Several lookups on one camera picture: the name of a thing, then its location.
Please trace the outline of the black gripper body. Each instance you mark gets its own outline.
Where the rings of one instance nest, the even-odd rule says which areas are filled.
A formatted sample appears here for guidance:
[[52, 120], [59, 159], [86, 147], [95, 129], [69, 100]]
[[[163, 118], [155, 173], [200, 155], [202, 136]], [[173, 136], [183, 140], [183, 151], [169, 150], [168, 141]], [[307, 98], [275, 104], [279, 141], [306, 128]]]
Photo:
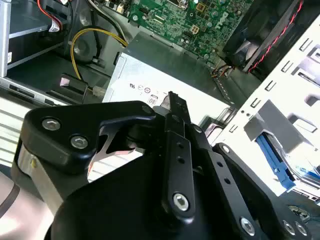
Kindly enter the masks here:
[[194, 172], [195, 216], [178, 225], [161, 206], [163, 163], [139, 157], [83, 186], [60, 206], [51, 225], [53, 240], [240, 240], [222, 189], [213, 174], [224, 166], [211, 153], [215, 167]]

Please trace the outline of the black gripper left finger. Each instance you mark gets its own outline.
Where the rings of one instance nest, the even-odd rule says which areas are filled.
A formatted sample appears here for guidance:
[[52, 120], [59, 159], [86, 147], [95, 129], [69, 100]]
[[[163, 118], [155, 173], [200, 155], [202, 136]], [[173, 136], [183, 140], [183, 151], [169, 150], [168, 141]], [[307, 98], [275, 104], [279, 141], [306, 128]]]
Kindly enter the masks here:
[[169, 92], [163, 114], [141, 101], [37, 108], [24, 119], [19, 168], [56, 216], [75, 191], [140, 157], [163, 163], [160, 203], [172, 222], [191, 222], [183, 195], [184, 141], [179, 99]]

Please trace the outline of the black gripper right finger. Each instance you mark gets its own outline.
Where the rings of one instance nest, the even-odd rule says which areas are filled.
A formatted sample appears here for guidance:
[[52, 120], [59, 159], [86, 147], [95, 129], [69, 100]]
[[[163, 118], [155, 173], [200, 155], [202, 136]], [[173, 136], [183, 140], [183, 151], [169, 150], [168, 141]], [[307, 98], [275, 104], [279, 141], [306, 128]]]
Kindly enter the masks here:
[[310, 230], [230, 149], [210, 146], [191, 122], [187, 103], [178, 100], [184, 141], [182, 194], [191, 221], [186, 240], [311, 240]]

